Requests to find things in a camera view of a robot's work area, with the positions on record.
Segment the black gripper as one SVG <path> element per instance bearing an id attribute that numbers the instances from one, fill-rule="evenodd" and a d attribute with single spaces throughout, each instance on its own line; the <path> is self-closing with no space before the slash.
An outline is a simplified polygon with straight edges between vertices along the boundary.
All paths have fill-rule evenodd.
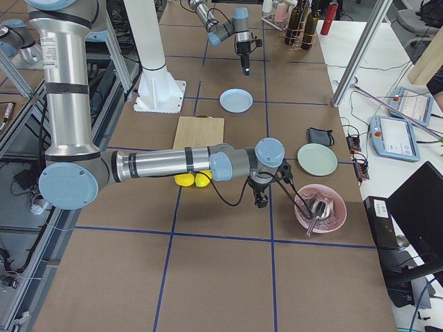
<path id="1" fill-rule="evenodd" d="M 250 31 L 235 34 L 235 53 L 240 57 L 244 75 L 250 75 L 250 54 L 258 47 L 262 47 L 262 40 Z"/>
<path id="2" fill-rule="evenodd" d="M 250 175 L 247 183 L 253 190 L 255 205 L 258 208 L 265 208 L 269 203 L 269 198 L 265 193 L 268 186 L 275 181 L 274 174 L 258 174 L 256 176 Z"/>

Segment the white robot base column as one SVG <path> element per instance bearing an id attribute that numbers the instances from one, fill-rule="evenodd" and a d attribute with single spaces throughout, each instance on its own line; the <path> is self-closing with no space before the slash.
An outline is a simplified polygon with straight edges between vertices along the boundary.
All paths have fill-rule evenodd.
<path id="1" fill-rule="evenodd" d="M 168 71 L 154 2 L 127 0 L 124 4 L 143 70 L 134 110 L 178 114 L 186 82 L 175 80 Z"/>

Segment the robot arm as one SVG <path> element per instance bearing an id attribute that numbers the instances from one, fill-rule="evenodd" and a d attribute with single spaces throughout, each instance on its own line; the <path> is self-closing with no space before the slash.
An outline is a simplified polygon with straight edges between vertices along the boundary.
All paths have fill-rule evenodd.
<path id="1" fill-rule="evenodd" d="M 207 1 L 188 1 L 188 8 L 184 7 L 181 1 L 179 3 L 184 10 L 198 16 L 212 46 L 218 46 L 234 36 L 233 50 L 239 57 L 243 74 L 249 76 L 250 54 L 256 48 L 262 47 L 262 40 L 250 31 L 248 9 L 235 8 L 233 16 L 229 19 L 220 9 L 209 8 Z"/>
<path id="2" fill-rule="evenodd" d="M 129 178 L 160 178 L 201 174 L 219 198 L 238 205 L 248 184 L 255 205 L 266 207 L 265 189 L 278 182 L 283 172 L 284 146 L 264 138 L 254 148 L 234 149 L 221 143 L 207 147 L 184 147 L 125 154 L 102 153 L 91 133 L 91 111 L 85 41 L 93 28 L 106 22 L 106 1 L 25 1 L 31 24 L 42 47 L 45 93 L 51 126 L 51 145 L 45 152 L 46 167 L 39 190 L 50 204 L 77 210 L 94 201 L 101 189 Z M 200 18 L 208 40 L 216 46 L 235 36 L 235 51 L 245 75 L 249 74 L 251 44 L 262 41 L 249 29 L 248 9 L 235 8 L 233 17 L 219 24 L 206 1 L 188 1 Z M 186 82 L 175 80 L 167 69 L 154 1 L 124 1 L 138 53 L 141 82 L 136 110 L 179 113 Z M 229 203 L 213 181 L 246 177 L 239 201 Z"/>

